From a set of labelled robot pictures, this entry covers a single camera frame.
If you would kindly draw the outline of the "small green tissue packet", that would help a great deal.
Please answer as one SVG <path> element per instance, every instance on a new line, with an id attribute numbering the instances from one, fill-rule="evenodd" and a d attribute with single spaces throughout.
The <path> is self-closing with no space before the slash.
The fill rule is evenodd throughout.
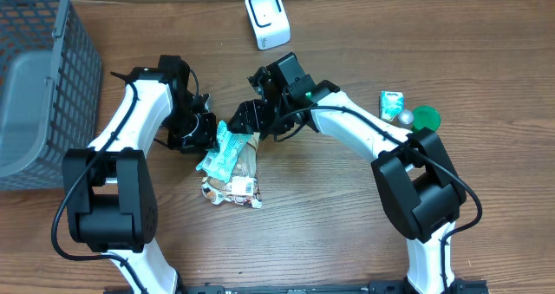
<path id="1" fill-rule="evenodd" d="M 392 121 L 404 109 L 404 94 L 382 91 L 379 102 L 380 118 L 384 121 Z"/>

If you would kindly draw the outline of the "brown Pantree pouch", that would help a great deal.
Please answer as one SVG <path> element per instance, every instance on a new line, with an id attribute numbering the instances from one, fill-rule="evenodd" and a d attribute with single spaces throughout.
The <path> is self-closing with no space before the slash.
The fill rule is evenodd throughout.
<path id="1" fill-rule="evenodd" d="M 257 151 L 260 133 L 255 133 L 246 142 L 238 154 L 238 160 L 232 170 L 231 181 L 236 177 L 254 179 L 257 176 Z"/>

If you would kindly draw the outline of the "green lid white jar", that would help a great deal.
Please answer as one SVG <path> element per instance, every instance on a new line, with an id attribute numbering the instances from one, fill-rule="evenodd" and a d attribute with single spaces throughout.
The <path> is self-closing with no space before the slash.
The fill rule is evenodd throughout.
<path id="1" fill-rule="evenodd" d="M 419 106 L 413 110 L 414 120 L 411 130 L 418 132 L 427 127 L 432 131 L 437 131 L 441 126 L 441 115 L 433 107 Z"/>

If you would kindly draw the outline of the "clear bottle with silver cap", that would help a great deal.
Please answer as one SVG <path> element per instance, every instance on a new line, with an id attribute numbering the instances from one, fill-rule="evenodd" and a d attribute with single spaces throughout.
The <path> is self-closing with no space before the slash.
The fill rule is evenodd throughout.
<path id="1" fill-rule="evenodd" d="M 412 111 L 408 109 L 403 109 L 396 117 L 395 124 L 398 127 L 403 127 L 406 129 L 411 129 L 414 123 L 415 117 Z"/>

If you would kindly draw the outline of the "brown white wrapper packet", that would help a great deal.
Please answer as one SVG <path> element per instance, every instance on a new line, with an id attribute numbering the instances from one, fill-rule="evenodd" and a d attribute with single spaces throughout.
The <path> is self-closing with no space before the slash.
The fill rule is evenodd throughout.
<path id="1" fill-rule="evenodd" d="M 224 202 L 232 202 L 255 209 L 262 207 L 258 181 L 252 177 L 233 176 L 228 183 L 213 177 L 204 177 L 201 192 L 216 206 Z"/>

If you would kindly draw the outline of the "light green snack packet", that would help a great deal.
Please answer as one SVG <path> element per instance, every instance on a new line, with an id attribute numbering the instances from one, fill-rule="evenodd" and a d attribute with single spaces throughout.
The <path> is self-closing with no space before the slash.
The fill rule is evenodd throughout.
<path id="1" fill-rule="evenodd" d="M 196 166 L 196 170 L 203 170 L 208 177 L 229 182 L 232 170 L 237 164 L 238 155 L 251 137 L 251 134 L 230 132 L 227 124 L 220 121 L 216 132 L 219 149 L 209 150 L 205 158 Z"/>

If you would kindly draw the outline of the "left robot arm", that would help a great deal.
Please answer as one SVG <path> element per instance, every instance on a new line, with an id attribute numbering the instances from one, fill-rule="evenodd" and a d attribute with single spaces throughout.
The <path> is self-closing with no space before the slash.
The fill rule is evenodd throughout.
<path id="1" fill-rule="evenodd" d="M 180 273 L 155 239 L 158 204 L 147 154 L 160 127 L 164 146 L 182 154 L 217 147 L 211 97 L 188 82 L 198 78 L 180 56 L 135 67 L 119 79 L 125 95 L 102 133 L 62 159 L 65 196 L 51 226 L 51 244 L 75 262 L 109 260 L 129 293 L 184 293 Z"/>

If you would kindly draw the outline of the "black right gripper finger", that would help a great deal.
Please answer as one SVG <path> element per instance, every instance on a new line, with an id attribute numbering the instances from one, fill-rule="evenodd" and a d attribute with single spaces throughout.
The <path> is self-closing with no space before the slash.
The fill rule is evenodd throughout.
<path id="1" fill-rule="evenodd" d="M 258 100 L 242 102 L 234 116 L 228 121 L 227 129 L 234 134 L 259 133 Z"/>
<path id="2" fill-rule="evenodd" d="M 269 80 L 269 71 L 266 67 L 260 67 L 254 75 L 247 78 L 258 95 L 264 94 L 264 87 Z"/>

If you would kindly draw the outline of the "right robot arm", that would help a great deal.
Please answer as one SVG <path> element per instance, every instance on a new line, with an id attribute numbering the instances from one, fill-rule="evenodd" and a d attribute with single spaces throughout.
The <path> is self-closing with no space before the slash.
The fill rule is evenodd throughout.
<path id="1" fill-rule="evenodd" d="M 396 281 L 371 281 L 368 293 L 467 293 L 450 265 L 450 236 L 466 200 L 439 136 L 412 133 L 358 107 L 336 84 L 315 82 L 289 53 L 250 76 L 258 93 L 227 127 L 236 134 L 288 139 L 304 126 L 334 137 L 372 167 L 382 209 L 406 239 L 409 267 Z"/>

